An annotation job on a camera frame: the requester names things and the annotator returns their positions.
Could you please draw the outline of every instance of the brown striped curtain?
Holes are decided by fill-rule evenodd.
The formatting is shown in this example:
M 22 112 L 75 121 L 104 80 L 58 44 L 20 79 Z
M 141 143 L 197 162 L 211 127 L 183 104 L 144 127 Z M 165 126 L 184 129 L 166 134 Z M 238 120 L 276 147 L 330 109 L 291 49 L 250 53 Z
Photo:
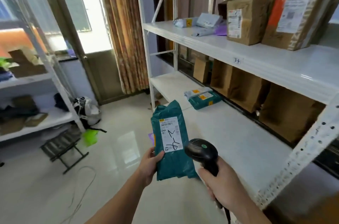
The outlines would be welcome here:
M 123 91 L 148 88 L 138 0 L 104 0 Z

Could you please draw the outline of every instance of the black barcode scanner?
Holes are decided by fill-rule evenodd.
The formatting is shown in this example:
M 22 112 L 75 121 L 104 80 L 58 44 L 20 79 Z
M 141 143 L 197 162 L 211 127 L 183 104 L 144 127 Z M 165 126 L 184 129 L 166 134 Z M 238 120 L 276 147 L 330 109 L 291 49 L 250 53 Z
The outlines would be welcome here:
M 208 170 L 213 176 L 217 176 L 219 172 L 217 165 L 218 151 L 214 145 L 204 139 L 195 138 L 189 141 L 184 150 L 188 157 L 200 162 L 204 169 Z M 217 199 L 215 201 L 218 208 L 222 209 L 221 203 Z M 230 211 L 225 207 L 224 209 L 228 223 L 231 224 Z

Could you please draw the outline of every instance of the wire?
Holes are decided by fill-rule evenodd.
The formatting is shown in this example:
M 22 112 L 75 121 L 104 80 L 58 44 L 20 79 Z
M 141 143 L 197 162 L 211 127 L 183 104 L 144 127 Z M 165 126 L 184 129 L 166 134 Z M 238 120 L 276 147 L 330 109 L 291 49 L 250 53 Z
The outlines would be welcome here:
M 94 172 L 94 177 L 93 177 L 91 183 L 90 183 L 90 184 L 87 186 L 87 188 L 85 189 L 85 192 L 83 193 L 83 195 L 82 195 L 82 197 L 81 197 L 81 199 L 80 199 L 80 201 L 79 201 L 77 207 L 74 209 L 73 213 L 72 213 L 69 217 L 65 218 L 65 219 L 64 219 L 62 222 L 60 222 L 59 224 L 63 224 L 63 223 L 65 223 L 66 221 L 68 221 L 68 224 L 70 224 L 70 222 L 71 222 L 71 220 L 73 219 L 74 215 L 75 215 L 75 214 L 78 212 L 78 210 L 80 209 L 80 207 L 81 207 L 81 205 L 82 205 L 82 203 L 81 203 L 81 202 L 82 202 L 82 199 L 85 197 L 85 194 L 86 194 L 88 188 L 89 188 L 89 187 L 91 186 L 91 184 L 94 182 L 94 179 L 95 179 L 95 177 L 96 177 L 96 175 L 97 175 L 97 172 L 96 172 L 96 170 L 95 170 L 93 167 L 91 167 L 91 166 L 82 166 L 80 169 L 78 169 L 77 176 L 76 176 L 75 183 L 74 183 L 74 189 L 73 189 L 72 201 L 71 201 L 71 203 L 70 203 L 70 205 L 69 205 L 68 208 L 70 208 L 70 207 L 73 205 L 74 197 L 75 197 L 75 189 L 76 189 L 76 185 L 77 185 L 77 183 L 78 183 L 79 172 L 80 172 L 80 170 L 82 170 L 82 169 L 84 169 L 84 168 L 91 169 L 91 170 Z

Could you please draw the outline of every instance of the white shelf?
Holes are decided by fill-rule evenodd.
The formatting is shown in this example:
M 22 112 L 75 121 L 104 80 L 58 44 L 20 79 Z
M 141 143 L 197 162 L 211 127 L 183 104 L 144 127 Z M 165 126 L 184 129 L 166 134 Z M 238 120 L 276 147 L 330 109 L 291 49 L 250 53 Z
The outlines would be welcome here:
M 172 21 L 143 28 L 325 104 L 339 92 L 339 50 L 334 48 L 312 45 L 288 51 L 263 44 L 246 46 L 221 36 L 193 37 L 196 27 L 178 28 Z
M 33 133 L 36 131 L 40 131 L 49 127 L 54 127 L 63 123 L 70 122 L 74 120 L 72 114 L 70 112 L 64 112 L 58 108 L 52 108 L 49 110 L 41 110 L 41 112 L 48 113 L 48 117 L 44 119 L 38 126 L 36 127 L 24 127 L 18 132 L 6 134 L 0 136 L 0 141 L 12 139 L 14 137 L 26 135 L 29 133 Z
M 282 169 L 290 147 L 225 102 L 183 111 L 189 139 L 212 143 L 254 198 Z M 196 170 L 200 163 L 194 163 Z
M 30 77 L 21 77 L 21 78 L 12 77 L 11 79 L 7 81 L 1 81 L 0 89 L 11 87 L 11 86 L 17 86 L 17 85 L 26 85 L 29 83 L 39 82 L 39 81 L 47 80 L 50 78 L 51 78 L 51 75 L 49 73 L 36 75 L 36 76 L 30 76 Z
M 184 97 L 184 92 L 201 88 L 199 84 L 178 71 L 152 77 L 150 81 L 168 102 L 173 100 L 179 102 L 181 110 L 192 107 Z

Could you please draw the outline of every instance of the yellow label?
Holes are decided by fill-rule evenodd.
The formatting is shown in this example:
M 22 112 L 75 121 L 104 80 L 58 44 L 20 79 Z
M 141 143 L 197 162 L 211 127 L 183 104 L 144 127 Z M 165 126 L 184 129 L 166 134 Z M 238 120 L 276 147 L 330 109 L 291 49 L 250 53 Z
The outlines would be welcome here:
M 186 19 L 186 27 L 192 26 L 192 19 Z

